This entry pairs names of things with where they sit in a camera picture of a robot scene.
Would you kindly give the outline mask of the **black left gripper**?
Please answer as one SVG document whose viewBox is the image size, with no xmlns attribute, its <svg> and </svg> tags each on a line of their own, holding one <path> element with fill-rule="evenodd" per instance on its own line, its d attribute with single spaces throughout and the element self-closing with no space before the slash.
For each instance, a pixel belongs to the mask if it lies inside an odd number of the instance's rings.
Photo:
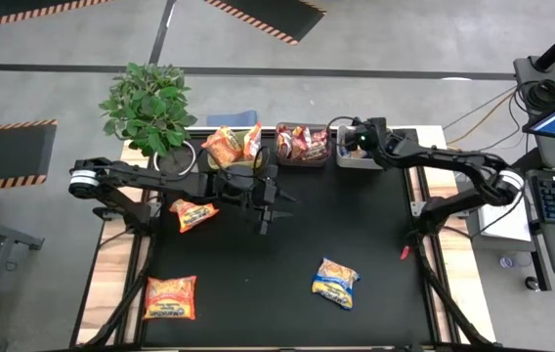
<svg viewBox="0 0 555 352">
<path fill-rule="evenodd" d="M 234 165 L 216 173 L 213 178 L 213 191 L 223 202 L 238 205 L 243 210 L 258 210 L 260 215 L 257 233 L 266 235 L 271 221 L 293 216 L 289 212 L 270 210 L 276 198 L 279 196 L 297 202 L 297 198 L 278 189 L 275 180 L 277 175 L 278 167 L 274 164 L 263 167 L 259 174 L 251 166 Z"/>
</svg>

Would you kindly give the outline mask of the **white plastic bin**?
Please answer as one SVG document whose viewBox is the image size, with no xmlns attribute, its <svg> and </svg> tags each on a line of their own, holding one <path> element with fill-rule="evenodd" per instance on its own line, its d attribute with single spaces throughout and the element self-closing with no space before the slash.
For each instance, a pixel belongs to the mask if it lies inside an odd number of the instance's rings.
<svg viewBox="0 0 555 352">
<path fill-rule="evenodd" d="M 355 169 L 370 169 L 370 170 L 382 170 L 383 167 L 378 165 L 369 155 L 369 158 L 346 158 L 342 157 L 339 153 L 340 147 L 345 147 L 345 135 L 347 132 L 353 132 L 355 130 L 352 126 L 339 125 L 337 127 L 337 137 L 336 137 L 336 163 L 339 167 L 343 168 L 355 168 Z"/>
</svg>

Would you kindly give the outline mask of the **grey translucent plastic bin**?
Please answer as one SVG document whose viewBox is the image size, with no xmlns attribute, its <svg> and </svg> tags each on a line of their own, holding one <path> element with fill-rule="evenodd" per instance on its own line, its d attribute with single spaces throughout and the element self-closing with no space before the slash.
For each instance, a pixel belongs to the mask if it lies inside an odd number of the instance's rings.
<svg viewBox="0 0 555 352">
<path fill-rule="evenodd" d="M 291 122 L 283 122 L 283 123 L 280 123 L 280 124 L 286 125 L 287 127 L 290 128 L 291 131 L 293 131 L 299 125 L 305 125 L 310 129 L 311 135 L 313 133 L 319 132 L 321 130 L 326 130 L 327 131 L 326 126 L 325 125 L 320 125 L 320 124 L 300 124 L 300 123 L 291 123 Z M 280 157 L 278 155 L 278 149 L 277 149 L 277 138 L 278 138 L 277 127 L 278 126 L 279 126 L 279 124 L 276 126 L 276 130 L 275 130 L 275 149 L 276 149 L 277 160 L 280 164 L 287 165 L 287 166 L 322 167 L 322 166 L 325 165 L 327 160 L 331 157 L 331 149 L 330 149 L 330 145 L 329 145 L 328 133 L 327 133 L 327 157 L 325 157 L 323 159 L 318 159 L 318 160 L 303 160 L 302 158 L 293 159 L 291 156 L 289 158 Z"/>
</svg>

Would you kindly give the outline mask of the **yellow plastic bin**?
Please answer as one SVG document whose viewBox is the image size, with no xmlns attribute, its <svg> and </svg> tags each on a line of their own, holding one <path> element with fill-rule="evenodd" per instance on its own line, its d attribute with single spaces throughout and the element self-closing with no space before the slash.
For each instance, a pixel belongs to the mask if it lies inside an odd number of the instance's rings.
<svg viewBox="0 0 555 352">
<path fill-rule="evenodd" d="M 240 142 L 241 142 L 242 145 L 244 146 L 243 137 L 244 137 L 244 135 L 245 135 L 251 128 L 248 129 L 248 130 L 235 130 L 235 129 L 233 129 L 233 128 L 231 128 L 231 129 L 235 132 L 236 136 L 240 139 Z M 243 158 L 243 154 L 242 154 L 242 157 L 241 157 L 238 161 L 233 162 L 233 163 L 228 164 L 228 165 L 225 165 L 225 166 L 222 166 L 222 165 L 219 165 L 218 163 L 216 163 L 216 162 L 213 160 L 213 158 L 211 157 L 211 155 L 209 154 L 208 163 L 209 163 L 209 165 L 210 165 L 213 169 L 217 169 L 217 168 L 226 168 L 226 167 L 235 166 L 235 165 L 249 166 L 249 167 L 251 167 L 251 168 L 259 168 L 260 165 L 261 165 L 261 162 L 262 162 L 262 157 L 261 157 L 261 153 L 262 153 L 262 152 L 260 151 L 260 149 L 259 149 L 259 152 L 257 153 L 257 155 L 255 156 L 254 159 L 245 160 L 245 159 Z"/>
</svg>

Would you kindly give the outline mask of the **black table mat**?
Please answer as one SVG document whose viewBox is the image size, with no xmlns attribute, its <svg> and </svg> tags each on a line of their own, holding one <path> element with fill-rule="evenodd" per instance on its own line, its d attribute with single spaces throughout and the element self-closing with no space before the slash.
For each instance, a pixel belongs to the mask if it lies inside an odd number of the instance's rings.
<svg viewBox="0 0 555 352">
<path fill-rule="evenodd" d="M 401 260 L 411 230 L 406 174 L 283 166 L 278 184 L 297 202 L 257 233 L 252 210 L 219 212 L 180 233 L 176 214 L 160 216 L 149 275 L 196 276 L 195 319 L 150 319 L 146 347 L 383 346 L 429 342 L 432 311 L 419 262 Z M 311 292 L 328 258 L 355 270 L 351 310 Z"/>
</svg>

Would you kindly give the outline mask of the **blue grey seat pad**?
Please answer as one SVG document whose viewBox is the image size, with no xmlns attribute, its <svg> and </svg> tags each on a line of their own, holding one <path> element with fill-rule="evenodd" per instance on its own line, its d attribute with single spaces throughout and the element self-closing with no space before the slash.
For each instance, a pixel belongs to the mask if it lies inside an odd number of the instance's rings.
<svg viewBox="0 0 555 352">
<path fill-rule="evenodd" d="M 219 127 L 222 125 L 244 127 L 253 126 L 258 122 L 256 110 L 246 110 L 238 113 L 209 114 L 206 116 L 206 125 Z"/>
</svg>

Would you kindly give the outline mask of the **white plant pot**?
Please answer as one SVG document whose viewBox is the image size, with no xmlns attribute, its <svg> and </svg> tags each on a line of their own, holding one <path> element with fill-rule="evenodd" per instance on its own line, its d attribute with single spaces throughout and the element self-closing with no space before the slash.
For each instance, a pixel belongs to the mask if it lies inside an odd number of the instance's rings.
<svg viewBox="0 0 555 352">
<path fill-rule="evenodd" d="M 197 160 L 194 147 L 184 141 L 180 147 L 173 147 L 167 155 L 154 154 L 154 168 L 175 176 L 185 176 L 191 172 Z"/>
</svg>

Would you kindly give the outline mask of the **black hazard striped floor mat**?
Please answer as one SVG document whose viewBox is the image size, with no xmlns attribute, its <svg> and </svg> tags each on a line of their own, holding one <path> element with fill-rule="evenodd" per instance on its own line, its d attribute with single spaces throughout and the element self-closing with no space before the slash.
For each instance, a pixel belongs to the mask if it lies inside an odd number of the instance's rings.
<svg viewBox="0 0 555 352">
<path fill-rule="evenodd" d="M 298 45 L 326 15 L 326 10 L 307 0 L 203 1 L 291 46 Z"/>
<path fill-rule="evenodd" d="M 104 4 L 111 0 L 0 0 L 0 25 Z"/>
<path fill-rule="evenodd" d="M 57 127 L 55 119 L 0 125 L 0 189 L 47 181 Z"/>
</svg>

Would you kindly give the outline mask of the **green leafy plant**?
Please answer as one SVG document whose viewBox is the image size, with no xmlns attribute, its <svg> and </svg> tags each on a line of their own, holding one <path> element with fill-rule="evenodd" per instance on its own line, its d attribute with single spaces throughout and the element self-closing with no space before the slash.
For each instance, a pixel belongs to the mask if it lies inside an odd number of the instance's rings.
<svg viewBox="0 0 555 352">
<path fill-rule="evenodd" d="M 144 156 L 165 156 L 190 138 L 188 128 L 197 122 L 188 112 L 190 90 L 178 67 L 130 63 L 99 103 L 103 131 Z"/>
</svg>

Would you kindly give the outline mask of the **white paper box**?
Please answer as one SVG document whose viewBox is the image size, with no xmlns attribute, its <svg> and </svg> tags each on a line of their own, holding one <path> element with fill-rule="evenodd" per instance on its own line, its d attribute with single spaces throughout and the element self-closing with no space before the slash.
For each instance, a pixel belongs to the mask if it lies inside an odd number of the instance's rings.
<svg viewBox="0 0 555 352">
<path fill-rule="evenodd" d="M 530 242 L 531 232 L 523 194 L 504 206 L 484 205 L 478 209 L 481 235 Z"/>
</svg>

